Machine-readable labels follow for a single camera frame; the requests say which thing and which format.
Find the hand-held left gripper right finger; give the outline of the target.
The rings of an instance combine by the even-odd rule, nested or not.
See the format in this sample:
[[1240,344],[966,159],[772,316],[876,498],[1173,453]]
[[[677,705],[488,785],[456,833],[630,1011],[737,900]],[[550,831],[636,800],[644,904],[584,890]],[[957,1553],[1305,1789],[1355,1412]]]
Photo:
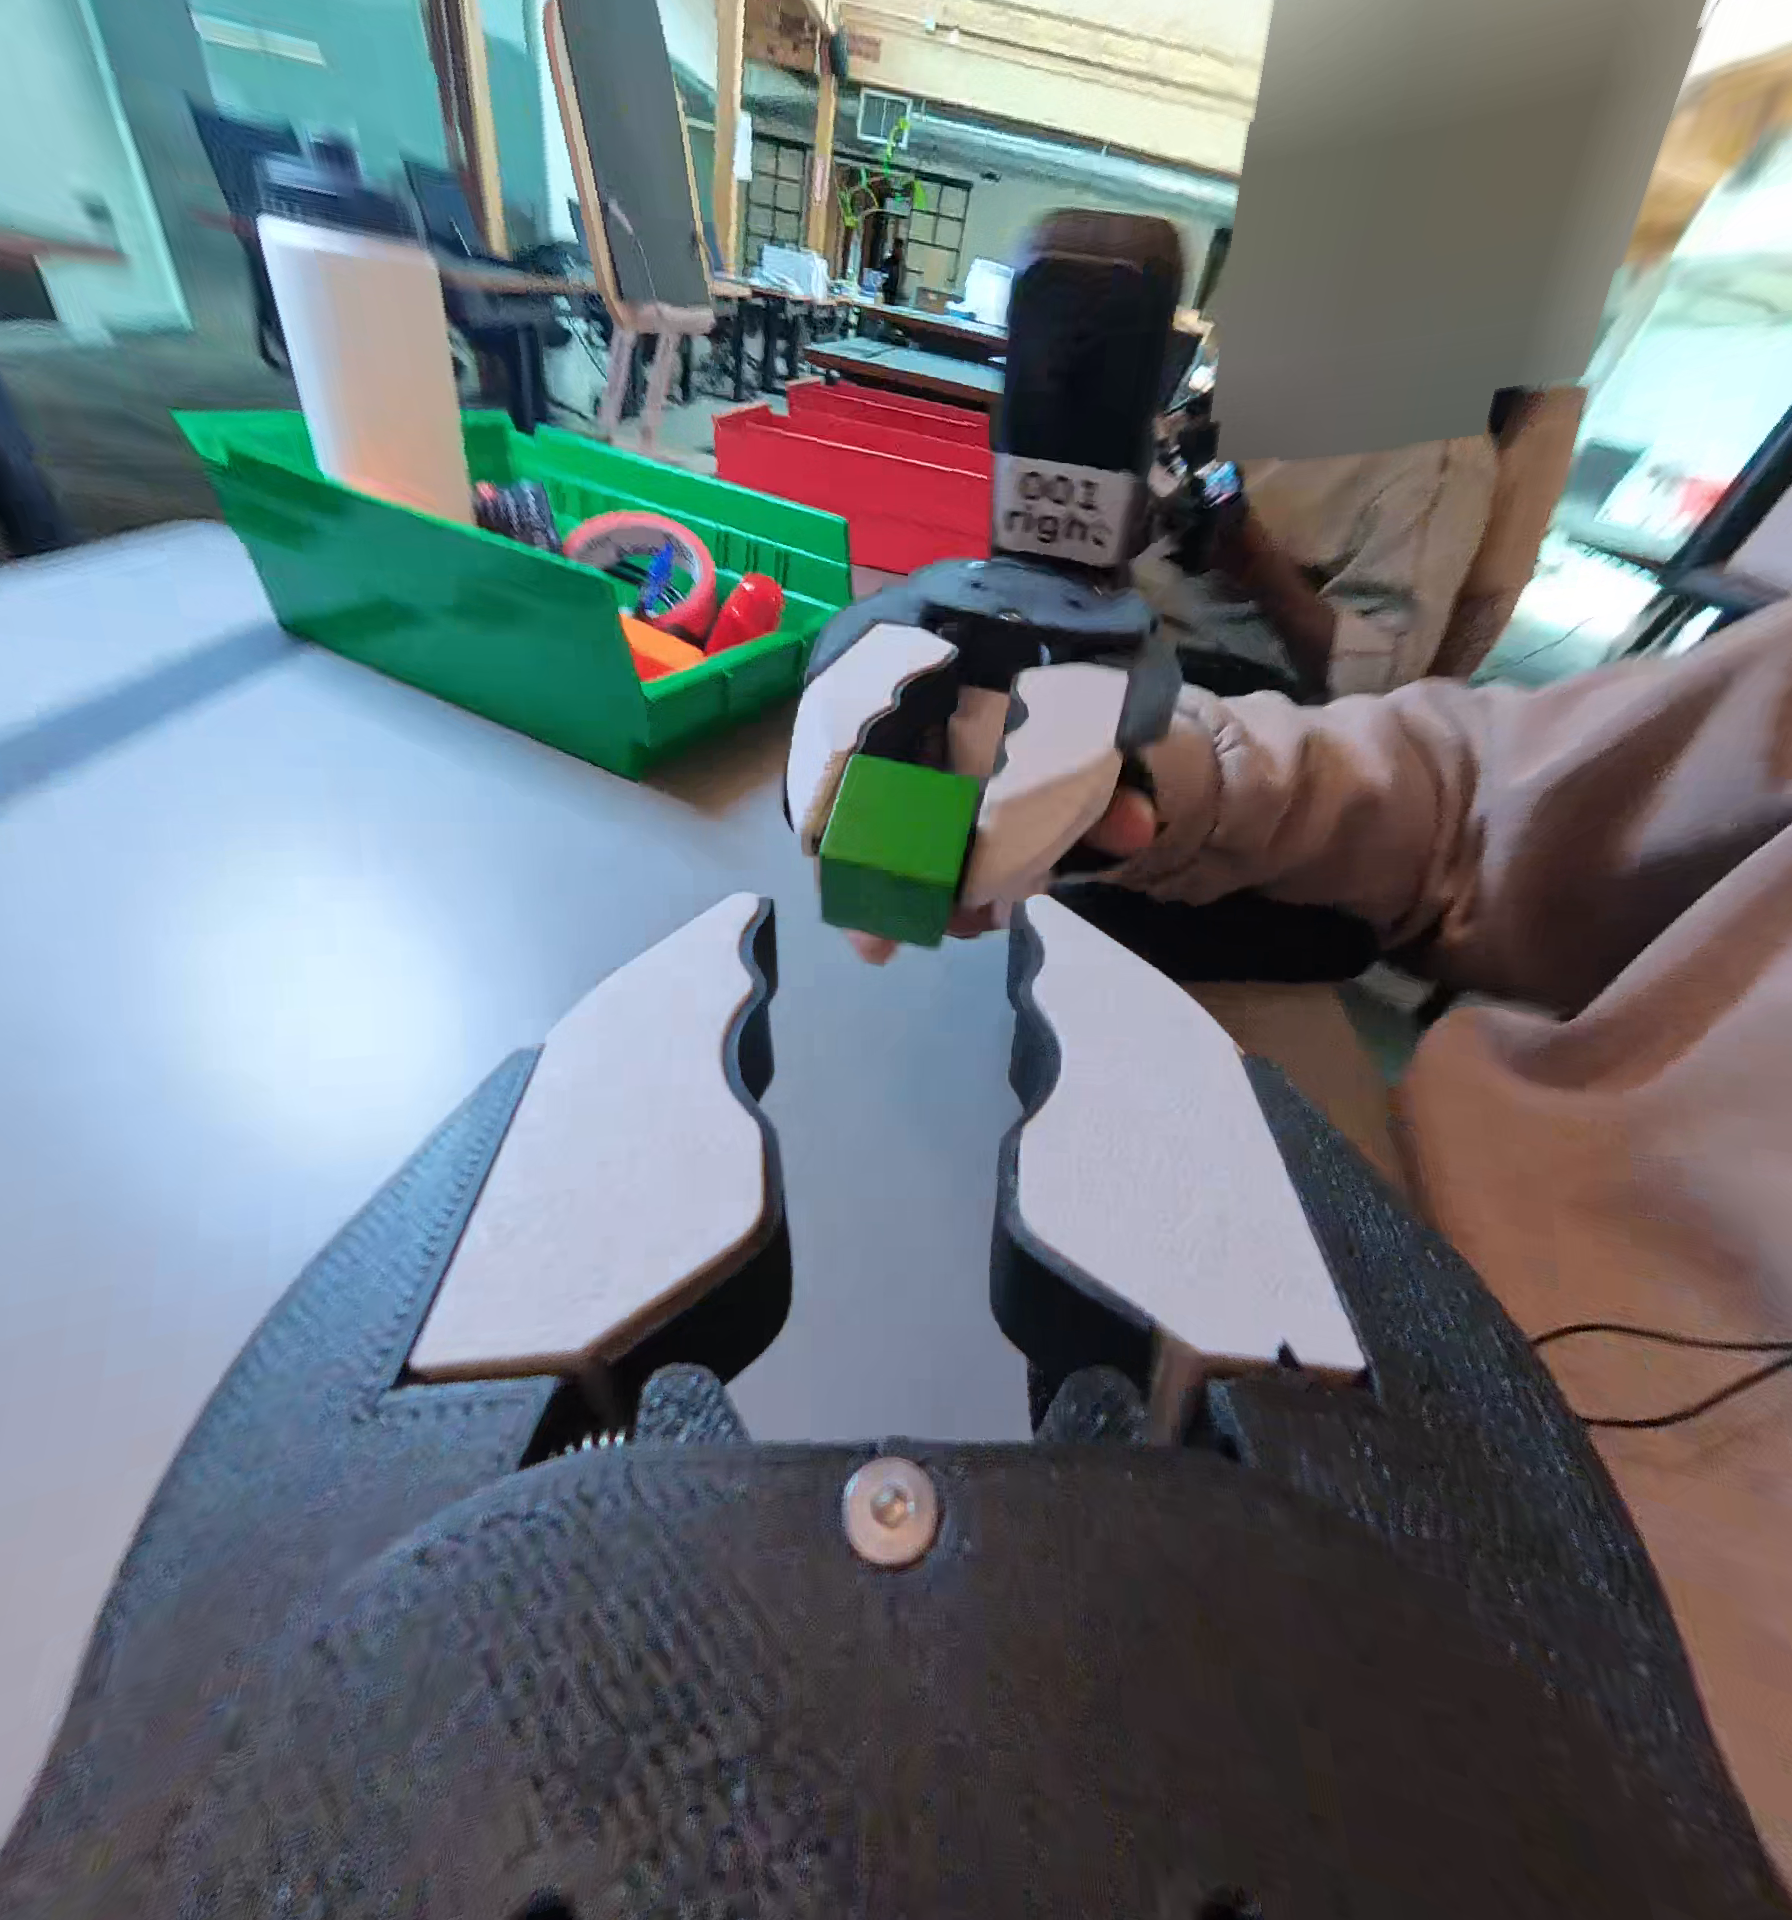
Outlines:
[[1012,913],[989,1306],[1029,1371],[1354,1383],[1364,1343],[1245,1054],[1052,897]]

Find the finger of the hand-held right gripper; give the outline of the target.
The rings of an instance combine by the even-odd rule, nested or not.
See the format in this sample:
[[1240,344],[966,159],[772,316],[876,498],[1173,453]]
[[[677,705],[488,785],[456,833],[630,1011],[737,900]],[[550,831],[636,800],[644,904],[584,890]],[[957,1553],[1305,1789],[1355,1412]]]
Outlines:
[[915,761],[957,695],[957,649],[925,628],[876,623],[805,685],[785,758],[785,823],[814,858],[847,765],[859,754]]
[[961,866],[968,913],[1029,899],[1108,813],[1124,772],[1127,671],[1059,662],[1010,689],[995,771],[984,780]]

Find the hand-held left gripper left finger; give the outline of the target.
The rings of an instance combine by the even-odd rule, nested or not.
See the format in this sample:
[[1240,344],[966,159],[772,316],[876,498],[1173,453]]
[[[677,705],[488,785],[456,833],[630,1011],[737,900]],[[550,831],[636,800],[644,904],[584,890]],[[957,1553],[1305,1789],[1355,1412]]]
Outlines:
[[407,1355],[424,1383],[737,1379],[791,1298],[773,902],[733,893],[547,1032]]

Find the green wooden cube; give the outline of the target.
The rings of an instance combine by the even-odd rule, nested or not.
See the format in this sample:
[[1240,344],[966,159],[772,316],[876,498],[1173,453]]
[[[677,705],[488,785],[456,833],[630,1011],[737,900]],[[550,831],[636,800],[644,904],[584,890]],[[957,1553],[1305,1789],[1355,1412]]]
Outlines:
[[815,844],[819,920],[846,935],[940,949],[976,837],[981,782],[855,752]]

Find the low red plastic bin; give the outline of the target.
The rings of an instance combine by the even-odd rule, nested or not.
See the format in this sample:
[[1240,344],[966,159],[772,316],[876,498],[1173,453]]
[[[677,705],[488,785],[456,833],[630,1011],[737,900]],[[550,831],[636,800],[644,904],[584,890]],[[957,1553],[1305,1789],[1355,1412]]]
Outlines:
[[994,456],[870,428],[802,426],[762,401],[713,423],[715,477],[846,522],[852,565],[903,577],[992,552]]

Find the green plastic bin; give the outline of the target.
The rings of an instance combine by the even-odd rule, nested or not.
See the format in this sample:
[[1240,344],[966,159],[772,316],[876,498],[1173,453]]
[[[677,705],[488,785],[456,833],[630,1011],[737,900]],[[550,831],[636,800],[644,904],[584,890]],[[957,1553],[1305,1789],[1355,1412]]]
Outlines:
[[644,683],[620,623],[627,583],[329,480],[296,410],[171,421],[285,634],[626,780],[790,705],[814,637],[854,599],[840,516],[466,410],[472,480],[541,484],[560,532],[663,516],[701,540],[719,592],[746,574],[783,589],[769,634]]

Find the person's right forearm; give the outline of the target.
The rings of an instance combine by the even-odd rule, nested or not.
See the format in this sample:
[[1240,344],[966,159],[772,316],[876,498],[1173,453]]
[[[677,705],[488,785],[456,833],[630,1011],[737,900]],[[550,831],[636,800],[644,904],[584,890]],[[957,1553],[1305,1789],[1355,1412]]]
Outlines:
[[1161,900],[1335,909],[1460,991],[1578,1014],[1637,968],[1792,996],[1792,599],[1671,660],[1295,707],[1185,695],[1148,757]]

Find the person's right hand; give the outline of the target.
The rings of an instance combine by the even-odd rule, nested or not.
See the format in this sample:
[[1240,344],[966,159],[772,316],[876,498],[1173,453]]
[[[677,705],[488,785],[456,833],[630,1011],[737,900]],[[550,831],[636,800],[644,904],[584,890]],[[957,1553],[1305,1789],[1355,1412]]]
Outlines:
[[1058,877],[1117,868],[1134,860],[1156,842],[1160,817],[1146,793],[1122,785],[1102,814],[1070,847],[1052,854],[1048,863],[1010,897],[977,906],[955,906],[935,940],[935,949],[955,943],[974,943],[1004,933],[1022,900],[1046,895]]

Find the large red plastic bin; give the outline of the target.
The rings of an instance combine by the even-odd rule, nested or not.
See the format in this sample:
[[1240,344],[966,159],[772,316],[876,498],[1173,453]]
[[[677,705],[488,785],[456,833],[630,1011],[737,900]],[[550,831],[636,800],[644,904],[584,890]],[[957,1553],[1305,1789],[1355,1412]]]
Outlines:
[[933,445],[969,449],[989,458],[985,413],[930,397],[908,397],[850,381],[804,376],[783,386],[788,421],[831,428],[862,441],[872,428]]

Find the green potted plant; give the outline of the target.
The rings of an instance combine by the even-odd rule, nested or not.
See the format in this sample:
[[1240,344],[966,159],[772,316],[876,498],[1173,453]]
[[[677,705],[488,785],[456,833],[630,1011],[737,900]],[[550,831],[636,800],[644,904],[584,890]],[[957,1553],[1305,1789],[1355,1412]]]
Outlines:
[[931,210],[931,188],[908,167],[913,112],[899,112],[872,157],[833,165],[833,207],[852,276],[876,270],[892,247],[903,244],[908,223]]

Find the red tape roll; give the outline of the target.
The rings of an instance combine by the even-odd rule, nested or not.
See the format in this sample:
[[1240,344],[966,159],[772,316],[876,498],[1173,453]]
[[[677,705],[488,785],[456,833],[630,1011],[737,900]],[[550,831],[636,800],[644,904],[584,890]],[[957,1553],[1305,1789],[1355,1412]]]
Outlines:
[[590,516],[564,534],[562,559],[630,589],[636,613],[644,567],[666,542],[677,549],[676,604],[648,623],[701,646],[719,610],[719,586],[707,544],[682,522],[650,512],[613,510]]

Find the black remote control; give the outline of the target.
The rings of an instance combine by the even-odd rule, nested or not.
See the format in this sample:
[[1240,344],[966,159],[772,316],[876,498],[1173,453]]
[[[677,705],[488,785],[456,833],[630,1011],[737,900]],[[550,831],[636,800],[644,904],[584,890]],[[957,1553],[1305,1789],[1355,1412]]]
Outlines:
[[476,480],[472,509],[482,532],[550,556],[564,551],[547,487],[536,479],[507,484]]

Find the black board with wooden rim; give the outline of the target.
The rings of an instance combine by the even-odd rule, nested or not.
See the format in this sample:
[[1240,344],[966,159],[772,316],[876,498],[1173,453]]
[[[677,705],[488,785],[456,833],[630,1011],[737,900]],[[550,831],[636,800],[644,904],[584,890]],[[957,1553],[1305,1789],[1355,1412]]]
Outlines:
[[651,347],[636,414],[654,456],[683,347],[715,325],[686,117],[654,3],[546,3],[541,38],[572,165],[581,251],[612,325],[598,432],[612,441],[639,349]]

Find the white bottle black cap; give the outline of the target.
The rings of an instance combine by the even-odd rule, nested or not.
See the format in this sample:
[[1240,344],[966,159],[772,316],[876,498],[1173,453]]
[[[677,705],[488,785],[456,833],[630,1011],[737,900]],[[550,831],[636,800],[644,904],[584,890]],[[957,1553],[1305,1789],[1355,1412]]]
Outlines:
[[443,285],[406,232],[265,210],[256,239],[318,469],[380,502],[476,522]]

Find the black framed marker sign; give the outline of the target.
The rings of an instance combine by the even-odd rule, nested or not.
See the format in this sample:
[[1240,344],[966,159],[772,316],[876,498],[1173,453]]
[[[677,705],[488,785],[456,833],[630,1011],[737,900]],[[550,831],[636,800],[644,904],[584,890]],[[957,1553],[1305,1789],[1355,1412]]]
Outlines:
[[1676,604],[1729,625],[1792,597],[1792,404],[1660,572]]

